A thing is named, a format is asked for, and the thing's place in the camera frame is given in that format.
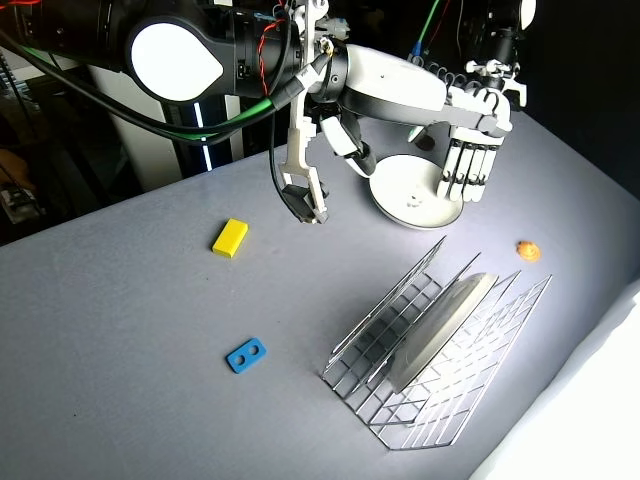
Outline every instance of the metal frame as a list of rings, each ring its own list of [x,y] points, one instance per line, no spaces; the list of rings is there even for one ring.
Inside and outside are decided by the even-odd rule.
[[[390,450],[453,444],[462,434],[551,276],[498,308],[518,279],[497,283],[416,380],[393,393],[386,374],[393,353],[444,287],[426,272],[440,240],[332,351],[322,378]]]

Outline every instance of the gray table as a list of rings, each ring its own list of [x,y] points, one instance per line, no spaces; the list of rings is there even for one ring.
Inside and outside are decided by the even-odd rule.
[[[389,221],[320,138],[326,225],[293,221],[261,155],[0,249],[0,477],[467,478],[640,265],[640,203],[514,123],[482,203],[437,231]],[[363,131],[383,155],[420,154],[406,127]],[[230,261],[209,247],[231,216],[251,230]],[[387,452],[318,371],[445,233],[436,278],[477,251],[479,270],[524,269],[521,289],[555,278],[459,442]],[[521,239],[542,261],[519,259]],[[251,336],[269,352],[235,375],[224,356]]]

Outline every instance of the robotic hand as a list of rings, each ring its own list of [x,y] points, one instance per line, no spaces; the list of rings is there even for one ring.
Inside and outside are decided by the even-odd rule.
[[[0,40],[58,79],[65,80],[64,74],[52,71],[25,47],[125,71],[163,102],[193,103],[214,94],[265,95],[263,106],[268,109],[263,115],[247,120],[247,114],[242,121],[232,119],[215,127],[180,128],[158,122],[150,126],[131,112],[123,117],[154,133],[168,131],[172,135],[167,138],[174,140],[188,133],[190,141],[197,142],[212,132],[241,128],[291,103],[287,160],[279,166],[285,187],[278,190],[304,222],[327,219],[326,192],[305,158],[306,146],[316,133],[305,115],[307,96],[328,105],[328,111],[333,109],[333,114],[321,116],[320,125],[333,150],[363,176],[373,174],[376,161],[360,137],[357,116],[419,127],[449,123],[451,143],[438,195],[452,200],[482,197],[496,151],[512,128],[503,92],[514,87],[517,71],[515,66],[505,67],[508,60],[469,62],[467,69],[480,81],[460,88],[410,62],[343,44],[348,27],[326,17],[328,0],[296,0],[292,8],[281,4],[280,19],[211,6],[205,0],[82,3],[80,9],[75,0],[0,0]],[[281,23],[285,28],[279,33]],[[70,79],[66,82],[75,85]],[[86,89],[78,91],[87,94]],[[93,93],[92,98],[111,105],[99,97]],[[109,111],[122,113],[113,106]],[[297,186],[296,176],[307,186]]]

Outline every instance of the light strip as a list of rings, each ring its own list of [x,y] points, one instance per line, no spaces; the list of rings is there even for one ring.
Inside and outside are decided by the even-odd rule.
[[[196,111],[196,122],[200,128],[204,127],[204,123],[202,122],[202,111],[200,110],[200,104],[198,102],[193,104],[193,109]],[[207,165],[207,172],[213,170],[211,167],[211,156],[209,155],[209,147],[204,145],[202,147],[202,151],[204,152],[204,161]]]

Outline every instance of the orange object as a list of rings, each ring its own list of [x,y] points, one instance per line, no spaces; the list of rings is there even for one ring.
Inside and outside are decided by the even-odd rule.
[[[518,255],[520,255],[527,262],[537,262],[542,256],[540,247],[533,242],[520,242],[518,243]]]

